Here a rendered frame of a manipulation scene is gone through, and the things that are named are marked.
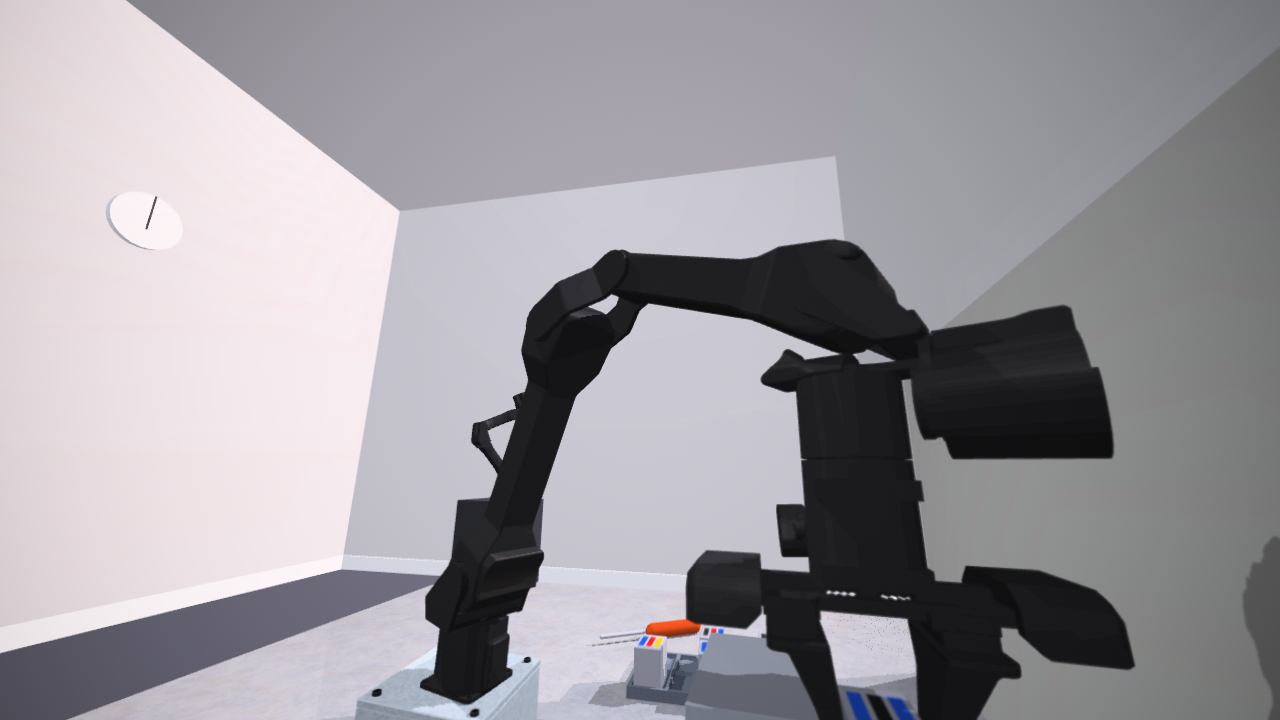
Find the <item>orange-handled screwdriver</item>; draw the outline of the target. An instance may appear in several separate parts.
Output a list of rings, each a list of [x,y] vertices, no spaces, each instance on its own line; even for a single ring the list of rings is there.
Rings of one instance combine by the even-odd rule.
[[[646,630],[641,632],[625,632],[625,633],[600,635],[600,639],[611,639],[626,635],[643,635],[643,634],[662,635],[662,637],[689,635],[689,634],[696,634],[698,632],[700,632],[700,625],[695,625],[686,620],[678,620],[671,623],[653,623],[646,626]]]

